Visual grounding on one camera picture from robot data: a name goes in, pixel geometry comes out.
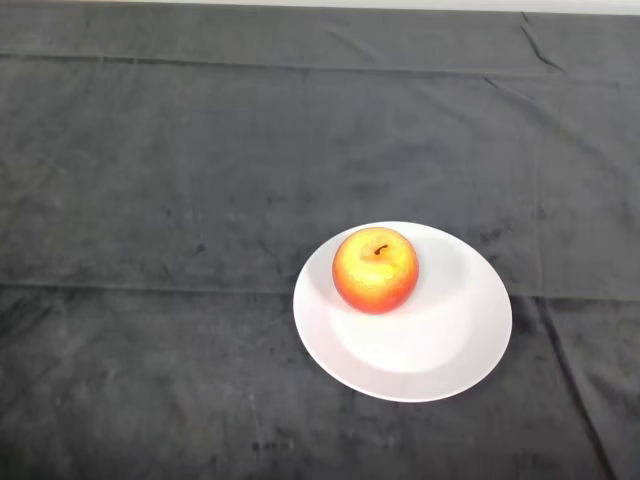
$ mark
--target dark gray tablecloth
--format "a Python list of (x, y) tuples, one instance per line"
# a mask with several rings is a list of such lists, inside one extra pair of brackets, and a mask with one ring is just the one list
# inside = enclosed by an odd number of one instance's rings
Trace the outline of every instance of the dark gray tablecloth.
[[(0, 478), (640, 478), (640, 20), (0, 7)], [(495, 266), (454, 398), (307, 355), (308, 255), (375, 220)]]

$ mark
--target table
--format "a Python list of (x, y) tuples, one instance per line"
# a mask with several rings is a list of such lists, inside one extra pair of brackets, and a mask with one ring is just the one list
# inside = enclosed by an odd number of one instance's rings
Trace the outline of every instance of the table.
[[(640, 478), (640, 20), (0, 6), (0, 477)], [(494, 265), (497, 369), (428, 404), (308, 356), (330, 236)]]

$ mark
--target yellow-red apple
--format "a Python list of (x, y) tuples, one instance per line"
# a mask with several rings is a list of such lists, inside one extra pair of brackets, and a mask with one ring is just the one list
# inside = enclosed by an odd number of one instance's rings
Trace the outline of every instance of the yellow-red apple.
[(364, 228), (350, 235), (333, 259), (333, 283), (354, 308), (385, 313), (409, 298), (418, 281), (418, 257), (395, 230)]

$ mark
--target plate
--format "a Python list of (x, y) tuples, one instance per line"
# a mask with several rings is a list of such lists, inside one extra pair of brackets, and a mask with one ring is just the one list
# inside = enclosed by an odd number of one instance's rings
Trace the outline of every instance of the plate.
[[(333, 284), (333, 257), (352, 233), (387, 227), (413, 244), (420, 275), (409, 299), (382, 315), (349, 306)], [(511, 304), (482, 255), (436, 228), (379, 222), (346, 230), (318, 248), (293, 295), (302, 343), (343, 384), (396, 402), (426, 402), (472, 387), (498, 364), (511, 335)]]

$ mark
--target red apple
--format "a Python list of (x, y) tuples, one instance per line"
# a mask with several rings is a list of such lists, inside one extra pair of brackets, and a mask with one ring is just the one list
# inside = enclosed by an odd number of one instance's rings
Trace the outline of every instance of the red apple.
[(418, 282), (418, 257), (395, 230), (364, 228), (350, 235), (333, 259), (333, 283), (342, 298), (366, 313), (402, 305)]

